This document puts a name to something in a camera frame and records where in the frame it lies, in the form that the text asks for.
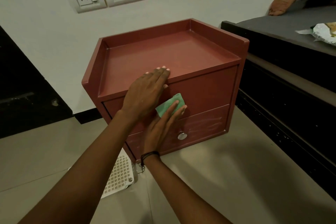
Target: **wall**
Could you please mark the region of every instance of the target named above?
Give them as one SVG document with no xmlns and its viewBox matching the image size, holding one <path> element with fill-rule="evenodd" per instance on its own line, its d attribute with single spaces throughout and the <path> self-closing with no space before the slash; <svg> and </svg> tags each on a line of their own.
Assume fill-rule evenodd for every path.
<svg viewBox="0 0 336 224">
<path fill-rule="evenodd" d="M 0 25 L 74 113 L 95 106 L 82 76 L 99 37 L 185 18 L 214 26 L 263 16 L 272 0 L 145 0 L 76 14 L 67 0 L 0 0 Z"/>
</svg>

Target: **red drawer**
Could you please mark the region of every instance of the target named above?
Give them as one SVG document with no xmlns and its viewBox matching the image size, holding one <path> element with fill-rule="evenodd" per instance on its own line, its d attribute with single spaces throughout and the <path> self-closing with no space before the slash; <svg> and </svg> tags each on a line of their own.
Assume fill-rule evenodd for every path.
<svg viewBox="0 0 336 224">
<path fill-rule="evenodd" d="M 237 66 L 234 66 L 172 83 L 162 94 L 159 103 L 163 103 L 173 95 L 181 93 L 188 106 L 182 118 L 229 104 L 236 72 Z M 124 97 L 121 97 L 105 101 L 104 105 L 113 117 L 121 109 L 123 101 Z M 147 125 L 148 121 L 144 120 L 132 130 L 132 133 L 143 131 Z"/>
<path fill-rule="evenodd" d="M 159 152 L 161 155 L 205 141 L 225 133 L 229 104 L 178 120 L 170 129 Z M 177 137 L 180 132 L 187 134 L 183 140 Z M 137 161 L 140 160 L 143 147 L 143 132 L 130 135 L 126 142 Z"/>
</svg>

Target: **hand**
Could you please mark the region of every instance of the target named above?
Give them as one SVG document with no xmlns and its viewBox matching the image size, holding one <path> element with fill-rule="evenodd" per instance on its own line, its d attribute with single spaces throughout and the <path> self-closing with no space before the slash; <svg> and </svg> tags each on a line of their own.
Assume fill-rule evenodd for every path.
<svg viewBox="0 0 336 224">
<path fill-rule="evenodd" d="M 147 128 L 145 133 L 145 145 L 143 147 L 143 154 L 151 151 L 157 151 L 164 138 L 166 137 L 171 125 L 184 113 L 187 108 L 186 105 L 179 108 L 173 115 L 173 111 L 177 107 L 179 101 L 176 100 L 160 118 L 157 116 Z"/>
<path fill-rule="evenodd" d="M 156 107 L 169 75 L 165 66 L 143 74 L 129 87 L 121 110 L 136 120 L 143 118 Z"/>
</svg>

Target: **green sponge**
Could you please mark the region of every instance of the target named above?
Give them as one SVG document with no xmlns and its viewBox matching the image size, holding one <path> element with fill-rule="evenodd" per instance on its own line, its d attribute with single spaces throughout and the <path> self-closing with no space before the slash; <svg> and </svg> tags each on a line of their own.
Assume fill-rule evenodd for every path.
<svg viewBox="0 0 336 224">
<path fill-rule="evenodd" d="M 173 111 L 176 112 L 179 108 L 181 108 L 182 106 L 185 105 L 184 100 L 181 96 L 181 93 L 177 93 L 176 95 L 174 95 L 171 99 L 168 99 L 166 102 L 162 103 L 161 105 L 159 105 L 157 108 L 155 108 L 155 110 L 157 111 L 157 114 L 162 117 L 162 115 L 167 111 L 167 109 L 176 101 L 178 100 L 179 103 L 177 105 L 177 107 L 175 108 L 175 110 Z"/>
</svg>

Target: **black wrist thread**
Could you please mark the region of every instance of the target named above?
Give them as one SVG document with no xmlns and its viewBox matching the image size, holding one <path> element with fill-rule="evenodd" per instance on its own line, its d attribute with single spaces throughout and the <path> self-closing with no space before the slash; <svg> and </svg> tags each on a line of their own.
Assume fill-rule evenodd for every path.
<svg viewBox="0 0 336 224">
<path fill-rule="evenodd" d="M 160 157 L 160 154 L 159 154 L 158 151 L 151 151 L 151 152 L 142 154 L 141 155 L 141 169 L 142 169 L 142 171 L 144 171 L 144 169 L 145 169 L 144 160 L 145 160 L 145 158 L 147 158 L 150 155 L 158 155 Z"/>
</svg>

